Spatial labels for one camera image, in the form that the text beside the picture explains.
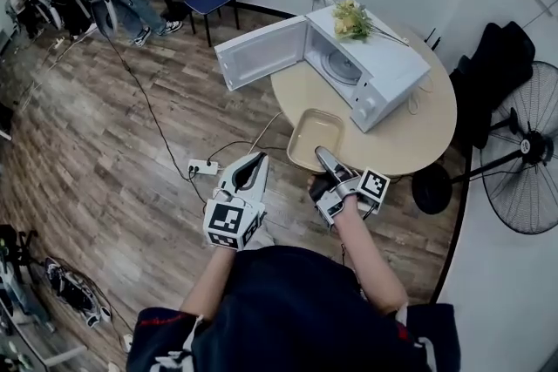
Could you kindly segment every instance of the white microwave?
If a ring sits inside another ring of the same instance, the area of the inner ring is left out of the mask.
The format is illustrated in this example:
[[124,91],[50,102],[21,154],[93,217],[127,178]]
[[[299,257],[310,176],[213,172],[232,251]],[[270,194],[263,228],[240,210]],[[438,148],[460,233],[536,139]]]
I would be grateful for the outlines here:
[[[215,46],[229,90],[306,61],[347,102],[360,130],[368,132],[409,97],[430,65],[413,48],[375,34],[365,41],[339,41],[331,15],[334,8],[283,20]],[[401,39],[366,12],[379,29]]]

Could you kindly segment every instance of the round wooden table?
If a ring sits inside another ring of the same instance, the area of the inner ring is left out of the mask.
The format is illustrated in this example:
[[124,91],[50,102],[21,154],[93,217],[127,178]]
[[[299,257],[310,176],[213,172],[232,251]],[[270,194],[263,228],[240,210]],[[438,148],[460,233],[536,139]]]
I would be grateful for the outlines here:
[[396,176],[416,172],[444,153],[455,130],[457,105],[446,69],[430,47],[411,31],[389,26],[401,37],[408,38],[410,46],[431,66],[430,77],[421,85],[424,90],[417,88],[413,93],[416,102],[413,100],[409,106],[405,101],[367,133],[352,122],[349,105],[308,63],[275,73],[271,84],[293,126],[310,108],[343,120],[344,137],[338,153],[343,163],[361,171],[369,167]]

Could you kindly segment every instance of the tan plastic tray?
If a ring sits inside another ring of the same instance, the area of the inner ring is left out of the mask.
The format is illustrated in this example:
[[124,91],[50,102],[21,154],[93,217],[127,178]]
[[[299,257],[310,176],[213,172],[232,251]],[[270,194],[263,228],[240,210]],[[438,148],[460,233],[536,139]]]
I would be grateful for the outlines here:
[[316,173],[325,172],[314,151],[322,145],[337,156],[343,133],[342,119],[318,109],[307,109],[290,137],[287,155],[295,165]]

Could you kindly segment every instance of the fan base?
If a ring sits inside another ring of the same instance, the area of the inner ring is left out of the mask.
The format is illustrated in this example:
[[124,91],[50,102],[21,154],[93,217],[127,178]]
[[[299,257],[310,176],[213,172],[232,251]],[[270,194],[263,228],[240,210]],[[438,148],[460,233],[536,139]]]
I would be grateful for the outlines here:
[[436,163],[414,173],[411,190],[418,209],[427,214],[441,213],[452,198],[450,176]]

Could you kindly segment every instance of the wooden floor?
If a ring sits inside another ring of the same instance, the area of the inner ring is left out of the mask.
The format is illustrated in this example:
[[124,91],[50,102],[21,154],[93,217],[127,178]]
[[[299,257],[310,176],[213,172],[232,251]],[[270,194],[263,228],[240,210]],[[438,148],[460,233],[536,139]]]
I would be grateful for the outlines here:
[[[211,17],[214,43],[279,20],[245,10],[240,17],[242,31],[234,27],[232,10],[224,9],[222,20]],[[268,79],[227,90],[203,23],[198,18],[196,23],[196,36],[186,24],[169,37],[152,36],[141,49],[124,36],[116,42],[151,99],[182,169],[189,159],[205,159],[227,143],[253,140],[279,112]],[[9,106],[19,100],[13,140],[1,147],[2,221],[37,229],[33,253],[63,258],[88,274],[133,326],[142,308],[177,308],[204,268],[212,249],[202,236],[203,205],[174,169],[144,97],[106,40],[97,35],[76,44],[46,73],[67,48],[64,43],[52,49],[39,70],[54,36],[46,32],[16,55],[10,47],[0,65],[0,99]],[[22,110],[27,93],[20,96],[32,79],[42,85]],[[280,117],[261,144],[286,147],[291,132]],[[215,159],[225,166],[248,149],[232,145]],[[279,244],[340,261],[339,239],[325,229],[306,193],[308,174],[292,166],[284,151],[269,155],[268,230]],[[450,148],[444,165],[452,175],[464,160]],[[206,198],[216,178],[200,177],[196,185]],[[417,209],[410,179],[403,178],[390,187],[379,216],[368,219],[413,302],[428,301],[438,281],[459,194],[454,187],[450,206],[428,216]],[[109,324],[87,329],[48,291],[41,295],[60,333],[71,332],[90,348],[85,359],[91,372],[105,370],[108,361],[124,366],[126,356]],[[128,332],[118,318],[115,326]],[[70,369],[78,370],[75,364]]]

